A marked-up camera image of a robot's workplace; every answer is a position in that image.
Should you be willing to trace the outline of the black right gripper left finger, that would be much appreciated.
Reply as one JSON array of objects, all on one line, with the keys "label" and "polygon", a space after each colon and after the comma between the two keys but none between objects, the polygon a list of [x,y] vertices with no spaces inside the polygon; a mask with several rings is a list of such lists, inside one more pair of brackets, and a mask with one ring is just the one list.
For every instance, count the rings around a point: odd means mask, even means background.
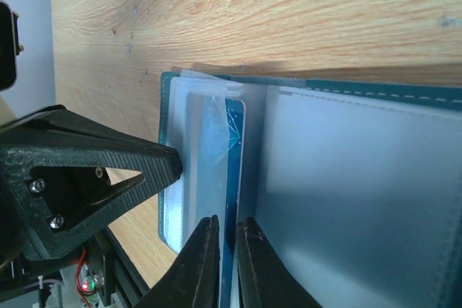
[{"label": "black right gripper left finger", "polygon": [[217,307],[219,220],[204,217],[167,273],[136,304],[138,308]]}]

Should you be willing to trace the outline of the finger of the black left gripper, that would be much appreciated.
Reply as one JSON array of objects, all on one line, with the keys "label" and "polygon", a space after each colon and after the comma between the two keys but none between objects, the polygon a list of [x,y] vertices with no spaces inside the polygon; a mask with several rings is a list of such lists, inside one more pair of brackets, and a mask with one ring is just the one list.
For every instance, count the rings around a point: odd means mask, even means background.
[{"label": "finger of the black left gripper", "polygon": [[181,173],[175,149],[62,105],[2,121],[1,258],[62,258]]}]

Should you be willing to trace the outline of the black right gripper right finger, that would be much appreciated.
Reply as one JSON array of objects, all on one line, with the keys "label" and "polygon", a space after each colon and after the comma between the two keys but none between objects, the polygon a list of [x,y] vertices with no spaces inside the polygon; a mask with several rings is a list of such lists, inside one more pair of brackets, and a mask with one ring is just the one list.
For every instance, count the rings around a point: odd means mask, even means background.
[{"label": "black right gripper right finger", "polygon": [[258,222],[248,217],[236,228],[241,307],[319,307],[290,274]]}]

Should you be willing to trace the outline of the teal leather card holder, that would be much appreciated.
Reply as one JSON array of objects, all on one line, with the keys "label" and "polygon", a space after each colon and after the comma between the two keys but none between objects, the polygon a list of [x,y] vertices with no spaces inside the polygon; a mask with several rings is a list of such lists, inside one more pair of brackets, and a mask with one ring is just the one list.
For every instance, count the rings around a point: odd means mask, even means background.
[{"label": "teal leather card holder", "polygon": [[183,164],[159,195],[179,252],[209,213],[205,99],[243,101],[237,219],[254,218],[323,307],[461,305],[461,88],[161,76],[159,140]]}]

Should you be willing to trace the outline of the blue patterned card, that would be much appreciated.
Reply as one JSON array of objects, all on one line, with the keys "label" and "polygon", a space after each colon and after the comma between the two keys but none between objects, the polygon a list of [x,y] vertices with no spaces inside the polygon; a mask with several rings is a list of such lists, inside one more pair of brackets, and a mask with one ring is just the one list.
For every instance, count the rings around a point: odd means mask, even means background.
[{"label": "blue patterned card", "polygon": [[231,307],[245,105],[241,100],[230,98],[226,98],[223,105],[224,108],[220,108],[211,97],[205,99],[200,154],[206,178],[205,200],[209,213],[216,214],[219,219],[221,262],[218,306]]}]

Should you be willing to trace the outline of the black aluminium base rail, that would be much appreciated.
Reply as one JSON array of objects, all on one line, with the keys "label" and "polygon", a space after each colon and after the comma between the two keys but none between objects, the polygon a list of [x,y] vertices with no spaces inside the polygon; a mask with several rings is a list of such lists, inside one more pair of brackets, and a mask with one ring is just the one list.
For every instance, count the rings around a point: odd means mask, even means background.
[{"label": "black aluminium base rail", "polygon": [[135,307],[149,287],[112,231],[106,227],[90,240],[89,247],[89,270],[104,282],[97,290],[102,305]]}]

